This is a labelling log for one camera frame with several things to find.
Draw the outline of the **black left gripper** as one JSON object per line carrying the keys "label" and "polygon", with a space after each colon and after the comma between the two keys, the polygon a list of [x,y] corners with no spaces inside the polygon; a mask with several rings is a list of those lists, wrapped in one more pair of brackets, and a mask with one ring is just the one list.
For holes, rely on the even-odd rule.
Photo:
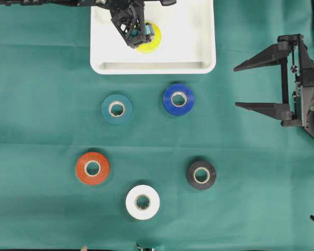
{"label": "black left gripper", "polygon": [[131,48],[151,42],[151,35],[146,34],[144,6],[144,1],[102,1],[102,8],[110,11],[112,23]]}

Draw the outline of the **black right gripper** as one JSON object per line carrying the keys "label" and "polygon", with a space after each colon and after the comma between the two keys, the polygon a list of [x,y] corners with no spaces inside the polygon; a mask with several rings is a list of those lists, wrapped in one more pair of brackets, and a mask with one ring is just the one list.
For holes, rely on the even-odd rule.
{"label": "black right gripper", "polygon": [[283,120],[281,125],[284,127],[310,128],[310,124],[314,123],[314,61],[308,54],[303,35],[279,36],[277,42],[254,57],[242,62],[233,71],[279,65],[287,59],[290,53],[293,54],[294,48],[297,47],[299,66],[292,65],[291,67],[291,71],[295,74],[296,84],[294,113],[291,111],[289,104],[236,102],[235,105],[277,120]]}

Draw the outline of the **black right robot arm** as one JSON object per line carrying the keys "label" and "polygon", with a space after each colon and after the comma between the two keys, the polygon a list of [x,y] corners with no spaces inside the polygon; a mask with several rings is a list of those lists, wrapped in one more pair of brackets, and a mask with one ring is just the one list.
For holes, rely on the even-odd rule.
{"label": "black right robot arm", "polygon": [[302,127],[314,139],[314,61],[303,35],[279,36],[276,44],[236,66],[234,71],[276,65],[281,67],[282,103],[235,105],[279,120],[284,127]]}

